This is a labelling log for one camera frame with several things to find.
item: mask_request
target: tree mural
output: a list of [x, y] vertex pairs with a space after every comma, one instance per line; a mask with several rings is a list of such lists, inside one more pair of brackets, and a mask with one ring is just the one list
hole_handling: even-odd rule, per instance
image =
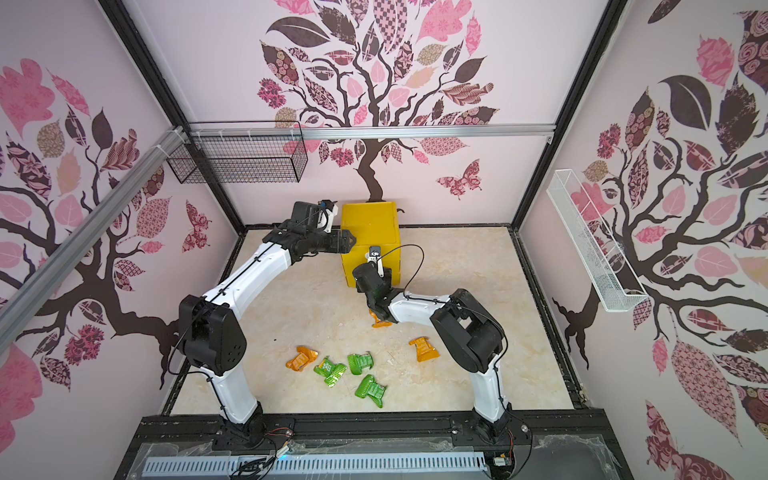
[[[21, 67], [21, 74], [4, 67], [5, 76], [0, 76], [0, 106], [18, 133], [18, 139], [7, 133], [5, 149], [0, 147], [0, 229], [15, 236], [13, 241], [0, 242], [0, 280], [14, 289], [21, 288], [83, 221], [84, 211], [92, 212], [118, 184], [112, 173], [129, 170], [139, 158], [136, 131], [130, 129], [127, 137], [114, 141], [104, 110], [93, 116], [87, 134], [81, 121], [91, 116], [85, 98], [54, 74], [50, 74], [53, 85], [68, 105], [63, 124], [69, 139], [65, 140], [58, 119], [39, 129], [35, 151], [24, 140], [23, 127], [31, 121], [50, 120], [53, 114], [48, 107], [56, 94], [42, 84], [42, 70], [36, 62], [22, 59]], [[86, 161], [81, 166], [82, 158]], [[166, 324], [156, 316], [124, 312], [116, 289], [133, 291], [131, 277], [144, 270], [131, 259], [163, 247], [152, 240], [163, 230], [168, 215], [170, 198], [154, 198], [163, 181], [161, 167], [75, 267], [78, 284], [45, 302], [38, 315], [53, 316], [52, 322], [18, 336], [17, 340], [27, 335], [41, 337], [31, 356], [39, 356], [38, 366], [47, 380], [70, 389], [71, 368], [97, 358], [104, 341], [103, 327], [109, 324], [115, 336], [140, 333], [157, 340], [162, 388], [177, 321]], [[68, 325], [76, 311], [86, 319], [80, 328]]]
[[[410, 7], [406, 0], [346, 0], [345, 5], [341, 0], [276, 2], [293, 14], [316, 15], [319, 20], [281, 18], [267, 32], [282, 34], [290, 46], [261, 42], [267, 66], [286, 85], [270, 78], [260, 82], [259, 96], [279, 108], [278, 127], [296, 122], [303, 127], [485, 124], [498, 111], [488, 107], [447, 111], [446, 103], [477, 105], [493, 89], [492, 83], [482, 87], [472, 83], [485, 58], [472, 57], [482, 35], [474, 15], [466, 27], [463, 24], [472, 8], [469, 0], [458, 0], [456, 5], [452, 0], [409, 0]], [[409, 34], [409, 25], [419, 23], [419, 30]], [[462, 36], [449, 38], [456, 34]], [[427, 44], [427, 38], [437, 43]], [[417, 45], [423, 46], [414, 55]], [[288, 94], [298, 107], [284, 107]], [[339, 167], [359, 162], [357, 173], [373, 202], [384, 196], [372, 168], [377, 158], [386, 164], [413, 157], [428, 164], [430, 156], [451, 154], [467, 145], [450, 137], [307, 141], [306, 146], [319, 151], [320, 163], [329, 158]], [[478, 172], [474, 163], [462, 177], [436, 181], [460, 200], [467, 189], [479, 187]]]
[[[731, 306], [768, 313], [767, 305], [742, 293], [745, 284], [731, 278], [742, 273], [753, 288], [768, 287], [768, 208], [763, 203], [768, 201], [768, 151], [764, 128], [757, 127], [758, 117], [765, 124], [765, 114], [756, 107], [756, 97], [768, 91], [768, 12], [738, 15], [744, 32], [737, 55], [722, 38], [700, 40], [700, 77], [713, 87], [685, 74], [665, 78], [660, 83], [670, 92], [666, 108], [646, 90], [629, 114], [624, 143], [617, 124], [602, 132], [601, 160], [583, 171], [582, 191], [571, 196], [580, 209], [589, 198], [594, 201], [595, 208], [583, 216], [595, 239], [607, 253], [613, 233], [650, 296], [634, 308], [633, 324], [636, 329], [653, 320], [656, 335], [649, 347], [659, 374], [671, 360], [685, 393], [737, 441], [734, 390], [768, 438], [768, 371], [750, 358], [768, 349], [768, 331], [735, 329], [735, 319], [723, 321], [711, 310]], [[706, 144], [703, 138], [709, 139]], [[608, 261], [623, 285], [633, 283], [621, 256]], [[598, 311], [594, 286], [581, 312], [554, 302], [568, 321], [569, 349], [576, 336], [589, 368], [585, 329]], [[707, 351], [685, 341], [693, 337]], [[698, 462], [695, 455], [678, 455], [674, 444], [649, 443], [649, 450], [662, 469], [670, 455], [681, 471], [690, 467], [685, 462]]]

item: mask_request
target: black wire basket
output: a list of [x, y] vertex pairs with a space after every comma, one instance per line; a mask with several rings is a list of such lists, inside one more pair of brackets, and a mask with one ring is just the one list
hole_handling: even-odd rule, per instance
[[301, 126], [292, 121], [265, 122], [277, 128], [193, 132], [188, 142], [170, 154], [168, 164], [182, 184], [206, 183], [201, 168], [210, 168], [222, 184], [298, 182], [307, 162]]

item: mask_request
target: aluminum rail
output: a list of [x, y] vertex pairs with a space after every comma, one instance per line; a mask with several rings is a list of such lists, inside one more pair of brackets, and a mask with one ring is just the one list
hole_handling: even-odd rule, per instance
[[[191, 122], [192, 124], [247, 124], [248, 122]], [[304, 140], [345, 140], [348, 138], [427, 138], [427, 137], [514, 137], [545, 136], [554, 133], [554, 124], [435, 125], [430, 127], [330, 127], [302, 128]], [[204, 128], [192, 136], [258, 137], [286, 135], [298, 128]]]
[[0, 310], [0, 353], [22, 332], [29, 320], [51, 298], [56, 288], [93, 247], [112, 221], [123, 211], [170, 154], [182, 145], [186, 135], [177, 127], [167, 131], [142, 155], [120, 183], [94, 208], [83, 223], [67, 237], [43, 265], [16, 291]]

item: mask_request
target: tree wall decal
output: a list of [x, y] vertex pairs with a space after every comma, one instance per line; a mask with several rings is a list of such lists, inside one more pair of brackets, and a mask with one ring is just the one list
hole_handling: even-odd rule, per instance
[[[261, 82], [259, 96], [279, 108], [278, 127], [353, 127], [485, 124], [498, 109], [473, 107], [447, 112], [446, 104], [477, 105], [493, 89], [471, 81], [485, 58], [472, 58], [482, 29], [473, 15], [465, 28], [463, 18], [472, 8], [469, 0], [346, 0], [342, 2], [286, 2], [277, 4], [305, 16], [285, 17], [266, 32], [274, 31], [290, 47], [273, 46], [276, 36], [261, 41], [264, 61], [280, 85], [270, 78]], [[317, 15], [318, 22], [308, 18]], [[409, 34], [409, 25], [419, 25]], [[463, 33], [460, 38], [453, 38]], [[419, 42], [432, 38], [438, 43]], [[288, 97], [297, 107], [284, 105]], [[364, 138], [307, 141], [307, 150], [319, 151], [320, 163], [329, 158], [339, 167], [354, 165], [366, 183], [368, 201], [382, 201], [384, 193], [372, 163], [381, 158], [403, 162], [410, 157], [428, 164], [430, 157], [451, 154], [467, 145], [458, 138]], [[474, 190], [480, 179], [465, 175], [448, 182], [435, 179], [460, 197]]]

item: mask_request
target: pink wall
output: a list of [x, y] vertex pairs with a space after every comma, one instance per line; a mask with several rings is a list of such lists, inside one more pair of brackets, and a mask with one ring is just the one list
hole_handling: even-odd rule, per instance
[[[7, 299], [169, 124], [95, 2], [17, 2], [2, 17]], [[205, 186], [180, 186], [167, 166], [156, 173], [0, 353], [0, 476], [114, 474], [173, 382], [179, 301], [217, 281], [233, 242]]]
[[635, 478], [765, 478], [768, 4], [661, 4], [633, 4], [554, 163], [650, 300], [599, 306], [544, 191], [523, 238]]

